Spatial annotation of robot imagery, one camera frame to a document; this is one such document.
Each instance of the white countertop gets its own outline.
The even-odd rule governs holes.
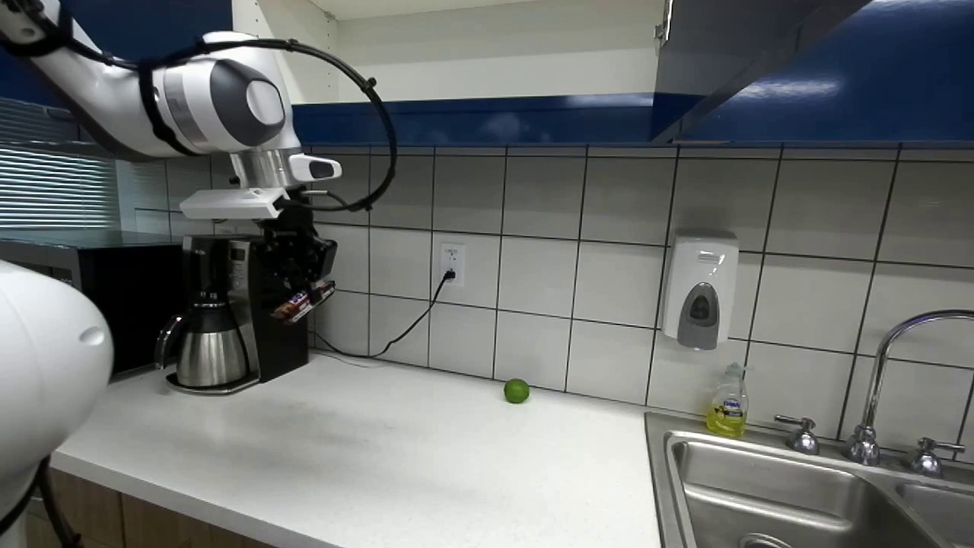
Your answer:
[[[660,545],[638,407],[332,355],[224,397],[113,383],[56,467],[286,548]]]

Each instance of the white soap dispenser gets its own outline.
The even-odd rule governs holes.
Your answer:
[[[663,335],[711,349],[730,336],[739,246],[730,238],[677,238],[663,302]]]

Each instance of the electrical outlet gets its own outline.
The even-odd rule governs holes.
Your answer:
[[[441,242],[440,246],[440,272],[455,270],[458,277],[448,280],[450,289],[465,289],[465,246],[463,242]]]

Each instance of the coffee machine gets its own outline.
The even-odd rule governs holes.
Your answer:
[[[306,312],[332,293],[336,240],[317,234],[187,238],[187,311],[154,361],[183,392],[241,392],[308,361]]]

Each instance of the dish soap bottle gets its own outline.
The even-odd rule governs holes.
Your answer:
[[[750,424],[746,368],[730,361],[711,390],[702,424],[711,434],[739,438]]]

